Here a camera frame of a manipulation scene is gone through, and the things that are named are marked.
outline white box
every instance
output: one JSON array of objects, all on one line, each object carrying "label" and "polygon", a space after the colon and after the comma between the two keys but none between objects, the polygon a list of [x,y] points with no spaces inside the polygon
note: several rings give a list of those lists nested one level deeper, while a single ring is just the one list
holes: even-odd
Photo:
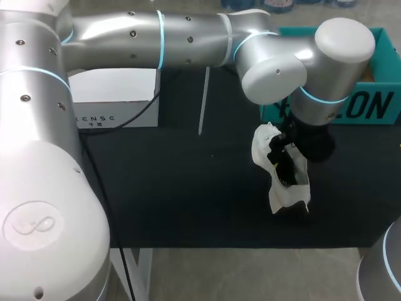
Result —
[{"label": "white box", "polygon": [[[155,69],[98,69],[70,76],[76,122],[80,129],[115,127],[138,114],[160,88]],[[126,127],[156,127],[157,99]]]}]

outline white cloth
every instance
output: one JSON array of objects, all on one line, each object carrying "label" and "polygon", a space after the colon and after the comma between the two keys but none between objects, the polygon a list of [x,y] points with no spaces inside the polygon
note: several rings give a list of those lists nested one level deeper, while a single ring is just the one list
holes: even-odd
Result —
[{"label": "white cloth", "polygon": [[287,145],[286,151],[291,156],[295,165],[295,179],[298,185],[286,187],[278,179],[276,168],[268,159],[271,152],[270,142],[274,136],[281,132],[269,124],[260,125],[256,130],[252,141],[252,159],[255,164],[266,170],[271,176],[271,187],[269,190],[270,207],[273,213],[282,207],[290,207],[299,201],[304,201],[306,209],[311,199],[310,184],[308,177],[308,163],[306,158],[296,147]]}]

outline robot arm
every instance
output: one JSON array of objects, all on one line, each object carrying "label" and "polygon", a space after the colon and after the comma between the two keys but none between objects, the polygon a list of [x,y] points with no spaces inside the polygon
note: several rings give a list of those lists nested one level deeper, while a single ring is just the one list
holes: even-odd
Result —
[{"label": "robot arm", "polygon": [[1,300],[105,297],[110,235],[81,170],[68,71],[235,65],[254,103],[294,92],[291,143],[333,120],[374,50],[360,23],[289,38],[258,10],[73,19],[68,0],[2,0],[0,16]]}]

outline gray floor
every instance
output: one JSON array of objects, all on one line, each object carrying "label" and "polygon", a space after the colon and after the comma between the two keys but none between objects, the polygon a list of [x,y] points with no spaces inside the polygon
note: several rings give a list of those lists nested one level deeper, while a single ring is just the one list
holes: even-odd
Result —
[{"label": "gray floor", "polygon": [[[357,301],[357,249],[156,249],[150,301]],[[107,301],[128,301],[115,273]]]},{"label": "gray floor", "polygon": [[[121,9],[160,9],[210,13],[219,0],[72,0],[75,14]],[[401,49],[399,0],[360,0],[353,9],[297,6],[273,15],[278,26],[318,26],[347,17],[370,27],[385,27]],[[187,250],[154,251],[151,301],[272,300],[356,301],[357,249],[336,250]],[[127,301],[115,273],[108,301]]]}]

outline black tabletop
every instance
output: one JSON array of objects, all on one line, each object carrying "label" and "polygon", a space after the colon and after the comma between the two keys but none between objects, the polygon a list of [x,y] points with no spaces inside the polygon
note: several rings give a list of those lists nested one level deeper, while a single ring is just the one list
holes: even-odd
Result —
[{"label": "black tabletop", "polygon": [[212,69],[199,135],[205,70],[174,75],[162,72],[159,127],[88,138],[124,247],[363,247],[401,214],[401,127],[332,125],[334,155],[309,165],[310,213],[273,215],[251,158],[258,106]]}]

